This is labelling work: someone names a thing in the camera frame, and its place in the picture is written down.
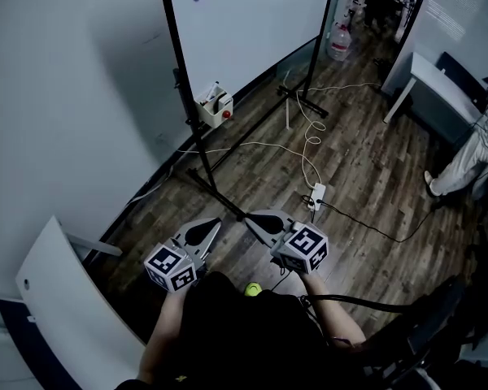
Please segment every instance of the white desk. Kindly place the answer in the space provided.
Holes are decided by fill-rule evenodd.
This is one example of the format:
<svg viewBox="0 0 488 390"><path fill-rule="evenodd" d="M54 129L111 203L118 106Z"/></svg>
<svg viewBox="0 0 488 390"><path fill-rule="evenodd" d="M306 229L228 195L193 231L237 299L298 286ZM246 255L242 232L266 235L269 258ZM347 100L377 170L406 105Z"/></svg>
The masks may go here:
<svg viewBox="0 0 488 390"><path fill-rule="evenodd" d="M454 84L450 78L445 76L432 63L416 52L413 52L411 79L408 81L407 86L396 103L390 109L389 114L383 119L385 123L389 122L418 80L436 93L467 124L474 124L481 117L481 112L473 105L468 95L461 88Z"/></svg>
<svg viewBox="0 0 488 390"><path fill-rule="evenodd" d="M46 343L83 390L112 390L136 377L144 344L98 291L55 217L16 284Z"/></svg>

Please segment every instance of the white shoe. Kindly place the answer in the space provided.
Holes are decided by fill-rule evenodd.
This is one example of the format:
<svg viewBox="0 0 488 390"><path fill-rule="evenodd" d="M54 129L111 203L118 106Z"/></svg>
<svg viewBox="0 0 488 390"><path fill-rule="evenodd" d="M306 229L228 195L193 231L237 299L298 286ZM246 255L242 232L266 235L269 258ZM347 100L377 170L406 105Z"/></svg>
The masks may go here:
<svg viewBox="0 0 488 390"><path fill-rule="evenodd" d="M427 186L430 186L430 184L432 184L432 181L434 180L432 175L430 175L430 172L425 171L425 173L423 174L423 177L425 178L425 183L427 184Z"/></svg>

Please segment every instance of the table leg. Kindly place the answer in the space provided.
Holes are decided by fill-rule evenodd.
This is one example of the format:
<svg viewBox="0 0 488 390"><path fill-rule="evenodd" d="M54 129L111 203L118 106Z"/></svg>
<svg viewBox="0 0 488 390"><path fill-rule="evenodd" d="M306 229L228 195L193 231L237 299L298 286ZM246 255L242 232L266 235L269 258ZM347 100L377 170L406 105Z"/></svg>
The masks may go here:
<svg viewBox="0 0 488 390"><path fill-rule="evenodd" d="M396 100L396 103L392 106L392 108L389 111L389 114L386 115L386 117L383 119L384 123L389 123L390 119L392 119L392 116L396 114L396 111L398 110L399 106L401 106L401 103L403 100L407 97L408 93L410 93L410 90L416 83L416 78L412 77L409 81L401 95L398 97Z"/></svg>

